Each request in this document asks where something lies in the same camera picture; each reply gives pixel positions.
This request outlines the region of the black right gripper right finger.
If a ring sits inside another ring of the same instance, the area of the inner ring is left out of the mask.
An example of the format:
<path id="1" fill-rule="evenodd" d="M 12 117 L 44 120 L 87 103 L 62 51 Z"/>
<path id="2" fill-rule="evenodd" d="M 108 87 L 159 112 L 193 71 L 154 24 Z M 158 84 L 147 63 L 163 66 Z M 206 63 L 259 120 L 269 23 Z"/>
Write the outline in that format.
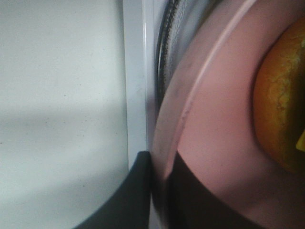
<path id="1" fill-rule="evenodd" d="M 260 229 L 214 196 L 179 154 L 168 180 L 170 229 Z"/>

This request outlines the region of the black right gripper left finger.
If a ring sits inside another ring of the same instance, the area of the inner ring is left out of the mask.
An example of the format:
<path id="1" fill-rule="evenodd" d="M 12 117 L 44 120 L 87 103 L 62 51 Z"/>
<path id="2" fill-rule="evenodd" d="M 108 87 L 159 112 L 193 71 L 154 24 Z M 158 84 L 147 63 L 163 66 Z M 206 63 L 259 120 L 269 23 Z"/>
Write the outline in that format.
<path id="1" fill-rule="evenodd" d="M 151 202 L 152 161 L 148 151 L 137 154 L 115 193 L 77 229 L 147 229 Z"/>

